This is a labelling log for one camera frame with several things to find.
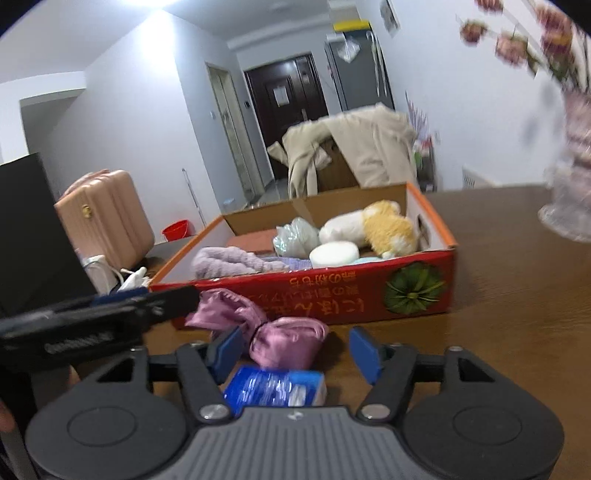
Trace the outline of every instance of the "stuffed animal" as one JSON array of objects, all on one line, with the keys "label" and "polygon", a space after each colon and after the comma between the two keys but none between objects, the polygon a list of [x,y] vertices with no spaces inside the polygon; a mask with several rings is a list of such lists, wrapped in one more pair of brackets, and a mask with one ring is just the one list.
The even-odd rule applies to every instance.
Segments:
[{"label": "stuffed animal", "polygon": [[381,200],[363,210],[363,231],[372,249],[382,258],[402,257],[417,251],[413,223],[400,215],[400,207]]},{"label": "stuffed animal", "polygon": [[[400,205],[397,202],[388,202],[392,209],[400,214]],[[320,242],[327,244],[329,242],[353,242],[358,247],[369,245],[363,228],[363,210],[345,213],[331,218],[320,229]]]}]

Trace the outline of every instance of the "vase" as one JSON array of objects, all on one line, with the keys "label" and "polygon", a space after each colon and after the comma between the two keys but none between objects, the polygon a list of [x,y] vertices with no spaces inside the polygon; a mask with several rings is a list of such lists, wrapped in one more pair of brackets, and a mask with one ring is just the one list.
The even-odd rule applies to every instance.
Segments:
[{"label": "vase", "polygon": [[552,203],[540,221],[559,235],[576,242],[591,242],[591,96],[564,92],[566,150],[548,169]]}]

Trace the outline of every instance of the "beige coat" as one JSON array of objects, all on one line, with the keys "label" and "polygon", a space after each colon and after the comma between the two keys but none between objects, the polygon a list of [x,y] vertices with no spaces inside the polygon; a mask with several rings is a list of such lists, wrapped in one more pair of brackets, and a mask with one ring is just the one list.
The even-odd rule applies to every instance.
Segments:
[{"label": "beige coat", "polygon": [[383,104],[328,116],[291,127],[269,155],[289,167],[290,198],[318,193],[320,143],[333,137],[362,187],[417,182],[412,147],[416,139],[408,116]]}]

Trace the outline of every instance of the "metal screw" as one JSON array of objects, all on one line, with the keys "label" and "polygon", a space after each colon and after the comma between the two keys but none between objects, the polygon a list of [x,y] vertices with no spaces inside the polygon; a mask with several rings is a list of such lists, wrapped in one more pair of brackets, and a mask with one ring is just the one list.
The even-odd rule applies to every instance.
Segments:
[{"label": "metal screw", "polygon": [[205,405],[199,410],[199,414],[206,420],[221,420],[230,414],[230,410],[221,403],[214,403],[212,405]]},{"label": "metal screw", "polygon": [[390,415],[390,409],[381,403],[372,403],[361,409],[361,415],[368,420],[383,420]]}]

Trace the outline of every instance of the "plastic bag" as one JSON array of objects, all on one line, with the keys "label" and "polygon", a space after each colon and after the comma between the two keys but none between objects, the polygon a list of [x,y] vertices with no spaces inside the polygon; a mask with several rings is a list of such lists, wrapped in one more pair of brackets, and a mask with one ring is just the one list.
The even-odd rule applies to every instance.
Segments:
[{"label": "plastic bag", "polygon": [[320,245],[318,229],[311,226],[302,217],[296,217],[291,223],[277,227],[277,236],[273,239],[275,252],[280,257],[310,257],[310,252]]},{"label": "plastic bag", "polygon": [[339,48],[337,54],[345,62],[351,63],[359,53],[359,50],[361,50],[361,46],[355,40],[345,40],[345,43]]},{"label": "plastic bag", "polygon": [[234,415],[247,406],[317,407],[326,399],[326,384],[319,372],[240,367],[224,398]]}]

